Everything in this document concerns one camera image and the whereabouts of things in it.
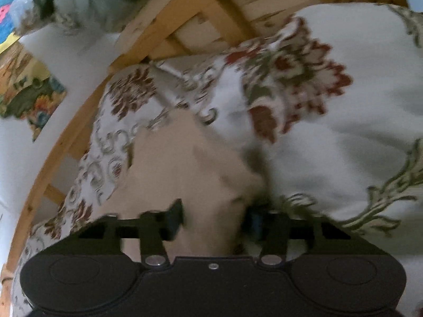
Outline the floral patterned bedspread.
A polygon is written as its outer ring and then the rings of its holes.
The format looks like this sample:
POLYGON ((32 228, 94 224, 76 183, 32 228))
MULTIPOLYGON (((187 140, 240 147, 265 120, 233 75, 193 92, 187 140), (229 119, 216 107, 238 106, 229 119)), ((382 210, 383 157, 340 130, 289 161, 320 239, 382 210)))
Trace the floral patterned bedspread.
POLYGON ((394 255, 398 308, 422 315, 422 14, 319 4, 219 54, 127 67, 100 99, 89 152, 17 265, 79 230, 133 161, 142 129, 187 110, 265 179, 275 206, 324 215, 394 255))

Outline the pile of bagged clothes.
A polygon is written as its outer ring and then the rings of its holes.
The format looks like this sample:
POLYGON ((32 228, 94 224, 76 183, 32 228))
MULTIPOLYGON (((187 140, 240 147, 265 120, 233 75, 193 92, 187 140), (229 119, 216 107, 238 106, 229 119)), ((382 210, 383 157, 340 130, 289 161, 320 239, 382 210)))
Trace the pile of bagged clothes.
POLYGON ((149 0, 14 0, 9 14, 21 36, 55 24, 68 32, 118 33, 149 0))

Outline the wooden bed frame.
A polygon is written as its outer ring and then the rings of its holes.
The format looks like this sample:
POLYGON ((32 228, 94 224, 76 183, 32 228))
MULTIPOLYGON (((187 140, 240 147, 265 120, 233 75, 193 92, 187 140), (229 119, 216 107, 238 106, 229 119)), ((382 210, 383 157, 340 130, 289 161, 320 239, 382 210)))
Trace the wooden bed frame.
MULTIPOLYGON (((116 41, 119 57, 108 63, 108 74, 145 59, 164 59, 207 53, 275 30, 298 9, 332 2, 389 2, 407 6, 407 0, 149 0, 116 41)), ((38 157, 33 184, 21 209, 8 258, 1 269, 1 315, 11 308, 11 287, 19 257, 42 198, 61 203, 65 196, 52 184, 64 156, 80 159, 88 149, 93 115, 105 89, 78 95, 65 125, 38 157)))

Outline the colourful wall poster far left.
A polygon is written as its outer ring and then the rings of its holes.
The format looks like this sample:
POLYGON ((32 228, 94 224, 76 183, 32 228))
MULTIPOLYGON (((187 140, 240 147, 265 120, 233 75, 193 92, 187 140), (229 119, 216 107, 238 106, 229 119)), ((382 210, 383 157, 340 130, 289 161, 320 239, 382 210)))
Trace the colourful wall poster far left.
POLYGON ((16 43, 20 36, 16 35, 14 31, 14 24, 9 14, 11 3, 14 0, 1 0, 1 14, 0 14, 0 52, 5 52, 9 47, 16 43))

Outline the floral wall poster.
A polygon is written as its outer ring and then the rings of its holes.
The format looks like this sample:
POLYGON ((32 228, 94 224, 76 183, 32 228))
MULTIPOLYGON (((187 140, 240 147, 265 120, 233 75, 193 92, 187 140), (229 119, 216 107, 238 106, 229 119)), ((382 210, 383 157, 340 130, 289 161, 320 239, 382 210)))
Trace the floral wall poster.
POLYGON ((26 120, 33 140, 66 96, 65 86, 19 42, 1 54, 1 118, 26 120))

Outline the beige hooded jacket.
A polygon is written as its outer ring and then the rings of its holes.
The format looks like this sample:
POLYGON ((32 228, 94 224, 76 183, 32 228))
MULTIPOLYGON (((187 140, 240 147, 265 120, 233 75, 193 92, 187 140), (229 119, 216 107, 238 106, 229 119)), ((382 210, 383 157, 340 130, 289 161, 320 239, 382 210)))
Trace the beige hooded jacket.
POLYGON ((132 219, 149 210, 167 210, 177 199, 184 223, 165 243, 176 256, 231 255, 247 206, 265 190, 263 179, 221 142, 195 115, 174 110, 158 129, 142 129, 133 143, 133 161, 124 168, 111 196, 93 210, 132 219))

